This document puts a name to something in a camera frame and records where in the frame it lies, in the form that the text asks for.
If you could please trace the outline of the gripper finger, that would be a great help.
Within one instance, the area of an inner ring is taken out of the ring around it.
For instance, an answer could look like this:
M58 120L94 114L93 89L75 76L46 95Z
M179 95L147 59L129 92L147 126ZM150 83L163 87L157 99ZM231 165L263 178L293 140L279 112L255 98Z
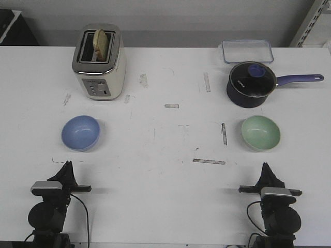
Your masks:
M260 174L260 181L267 181L268 180L268 163L264 162L262 165L262 170Z
M271 167L269 166L268 163L266 163L266 174L267 174L267 180L268 181L280 181L274 172L272 171Z
M67 168L67 177L68 180L70 181L75 181L75 177L74 177L74 172L73 172L73 164L71 161L68 161L68 168Z
M69 166L69 161L66 161L64 163L64 165L62 166L62 168L56 173L55 177L56 178L65 178L65 176L67 174L68 166Z

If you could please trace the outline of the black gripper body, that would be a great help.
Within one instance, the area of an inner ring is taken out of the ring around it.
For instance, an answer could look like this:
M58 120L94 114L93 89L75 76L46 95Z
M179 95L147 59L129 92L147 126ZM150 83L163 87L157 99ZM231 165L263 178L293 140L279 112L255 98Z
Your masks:
M68 207L71 202L73 192L90 192L91 185L79 185L74 177L69 179L49 178L48 184L52 185L50 192L46 196L46 201L56 207Z
M247 185L240 185L238 191L240 193L250 193L250 194L259 194L261 193L261 190L264 187L277 187L277 188L286 188L284 182L282 181L275 181L275 182L263 182L263 181L258 181L254 186L247 186ZM296 190L296 189L289 189L292 193L292 195L296 198L302 195L301 190ZM286 204L282 203L280 201L261 201L262 203L273 203L273 204Z

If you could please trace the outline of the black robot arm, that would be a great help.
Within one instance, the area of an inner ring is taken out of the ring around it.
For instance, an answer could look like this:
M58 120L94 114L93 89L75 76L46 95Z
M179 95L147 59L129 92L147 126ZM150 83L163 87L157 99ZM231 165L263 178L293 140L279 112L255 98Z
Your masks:
M290 207L296 202L296 197L302 195L301 190L287 189L284 182L279 180L268 163L262 165L259 180L254 186L241 185L240 193L259 194L260 200L250 203L246 208L259 204L264 228L261 229L255 222L252 224L260 233L256 235L254 243L248 242L248 247L294 247L295 233L300 230L302 220L296 210Z
M64 222L71 198L82 202L74 192L90 192L90 185L76 182L71 161L66 161L55 176L36 181L31 193L41 196L42 202L36 204L28 214L28 222L34 228L31 247L75 247L69 235L63 233Z

